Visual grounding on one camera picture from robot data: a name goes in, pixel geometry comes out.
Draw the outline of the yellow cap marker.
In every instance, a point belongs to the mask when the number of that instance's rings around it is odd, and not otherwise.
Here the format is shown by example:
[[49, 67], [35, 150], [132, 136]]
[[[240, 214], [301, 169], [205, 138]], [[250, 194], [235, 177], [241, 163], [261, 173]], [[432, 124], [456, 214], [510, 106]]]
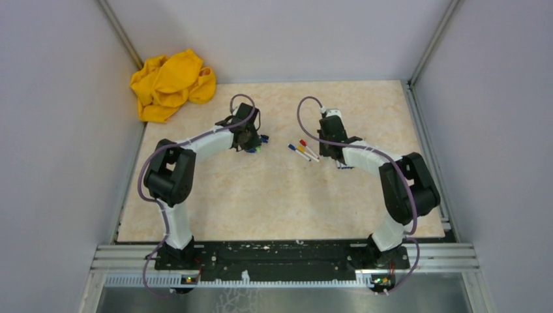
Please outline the yellow cap marker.
[[311, 160], [313, 160], [313, 161], [315, 161], [315, 162], [320, 162], [320, 160], [319, 160], [318, 157], [316, 157], [316, 156], [314, 156], [314, 155], [308, 153], [308, 152], [304, 149], [303, 146], [298, 145], [298, 146], [296, 147], [296, 149], [297, 149], [300, 153], [304, 154], [306, 157], [310, 158]]

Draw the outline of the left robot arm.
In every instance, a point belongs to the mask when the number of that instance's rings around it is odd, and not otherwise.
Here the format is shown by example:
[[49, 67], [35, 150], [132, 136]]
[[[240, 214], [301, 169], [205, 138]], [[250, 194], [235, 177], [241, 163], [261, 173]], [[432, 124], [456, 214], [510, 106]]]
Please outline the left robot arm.
[[258, 120], [260, 110], [241, 103], [202, 134], [177, 142], [160, 140], [141, 170], [149, 199], [159, 206], [165, 230], [162, 245], [172, 249], [170, 261], [178, 269], [189, 269], [196, 260], [195, 251], [188, 248], [194, 237], [185, 203], [192, 192], [196, 164], [230, 149], [256, 152], [265, 142], [258, 133]]

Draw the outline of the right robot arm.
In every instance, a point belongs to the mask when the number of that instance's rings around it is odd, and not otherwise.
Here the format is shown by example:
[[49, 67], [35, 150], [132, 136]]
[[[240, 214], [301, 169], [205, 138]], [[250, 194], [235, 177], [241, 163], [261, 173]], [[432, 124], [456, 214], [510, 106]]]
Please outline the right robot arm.
[[392, 250], [401, 245], [406, 233], [416, 231], [418, 218], [440, 205], [440, 193], [419, 153], [385, 153], [359, 137], [349, 137], [338, 113], [324, 113], [319, 123], [323, 157], [380, 179], [387, 216], [368, 238], [367, 260], [374, 268], [383, 269], [392, 261]]

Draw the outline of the red cap marker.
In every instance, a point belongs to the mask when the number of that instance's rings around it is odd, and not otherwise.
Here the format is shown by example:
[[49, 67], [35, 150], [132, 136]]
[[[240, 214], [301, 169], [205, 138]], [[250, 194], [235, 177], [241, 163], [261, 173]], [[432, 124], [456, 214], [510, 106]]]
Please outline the red cap marker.
[[320, 157], [307, 145], [305, 140], [299, 140], [299, 143], [303, 147], [303, 149], [309, 153], [311, 156], [313, 156], [316, 159], [319, 159]]

